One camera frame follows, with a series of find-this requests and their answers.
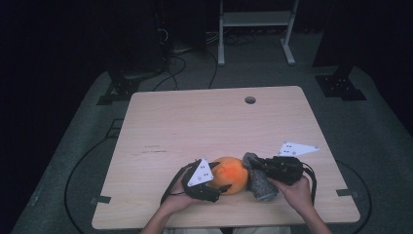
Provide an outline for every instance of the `wooden table top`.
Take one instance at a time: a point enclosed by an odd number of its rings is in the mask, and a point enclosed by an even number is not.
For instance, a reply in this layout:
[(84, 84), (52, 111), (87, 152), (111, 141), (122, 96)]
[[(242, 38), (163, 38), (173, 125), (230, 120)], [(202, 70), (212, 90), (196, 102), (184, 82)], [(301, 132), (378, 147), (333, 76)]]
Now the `wooden table top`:
[[(255, 99), (246, 103), (245, 98)], [(285, 141), (314, 145), (298, 156), (316, 172), (316, 209), (325, 222), (359, 220), (347, 185), (299, 87), (137, 93), (113, 154), (93, 219), (96, 229), (142, 228), (179, 169), (196, 159), (278, 155)], [(303, 223), (279, 194), (258, 202), (249, 191), (201, 202), (174, 214), (167, 227), (263, 226)]]

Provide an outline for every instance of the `person's right hand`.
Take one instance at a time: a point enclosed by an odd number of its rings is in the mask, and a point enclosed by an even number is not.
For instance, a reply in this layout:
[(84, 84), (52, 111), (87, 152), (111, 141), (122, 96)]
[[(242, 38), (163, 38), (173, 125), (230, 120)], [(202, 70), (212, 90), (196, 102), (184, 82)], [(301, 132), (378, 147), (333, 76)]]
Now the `person's right hand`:
[(305, 176), (292, 185), (272, 178), (268, 178), (268, 180), (280, 190), (285, 200), (297, 213), (302, 215), (306, 210), (314, 208), (311, 200), (310, 182)]

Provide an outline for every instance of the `black tripod base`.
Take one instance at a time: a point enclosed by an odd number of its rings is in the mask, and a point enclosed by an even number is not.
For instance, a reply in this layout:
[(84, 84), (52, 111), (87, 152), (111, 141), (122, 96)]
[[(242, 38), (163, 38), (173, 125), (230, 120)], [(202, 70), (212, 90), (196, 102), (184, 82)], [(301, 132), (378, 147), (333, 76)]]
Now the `black tripod base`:
[(342, 100), (366, 100), (361, 90), (356, 89), (349, 78), (338, 78), (334, 75), (316, 76), (319, 87), (327, 98)]

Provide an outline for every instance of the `forearm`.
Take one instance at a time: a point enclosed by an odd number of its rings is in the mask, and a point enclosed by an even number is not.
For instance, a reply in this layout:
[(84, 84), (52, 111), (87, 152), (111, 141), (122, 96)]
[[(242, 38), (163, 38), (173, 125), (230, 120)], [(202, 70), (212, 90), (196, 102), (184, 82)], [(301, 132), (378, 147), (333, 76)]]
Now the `forearm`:
[(313, 234), (331, 234), (330, 229), (324, 223), (324, 221), (319, 217), (319, 214), (315, 209), (310, 209), (305, 212), (300, 213), (306, 222), (308, 228)]
[(141, 230), (141, 234), (157, 234), (162, 233), (168, 219), (172, 215), (171, 212), (166, 211), (160, 207), (151, 219), (146, 223), (145, 227)]

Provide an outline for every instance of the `orange pumpkin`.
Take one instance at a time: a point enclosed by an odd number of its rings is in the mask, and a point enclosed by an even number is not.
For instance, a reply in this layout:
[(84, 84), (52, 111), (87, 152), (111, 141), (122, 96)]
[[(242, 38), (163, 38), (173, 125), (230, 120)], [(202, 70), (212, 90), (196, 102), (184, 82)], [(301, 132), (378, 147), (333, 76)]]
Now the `orange pumpkin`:
[(211, 169), (213, 180), (209, 186), (220, 188), (227, 184), (232, 186), (222, 195), (230, 195), (243, 190), (248, 180), (248, 171), (243, 166), (243, 161), (234, 157), (222, 157), (214, 162), (219, 162), (217, 166)]

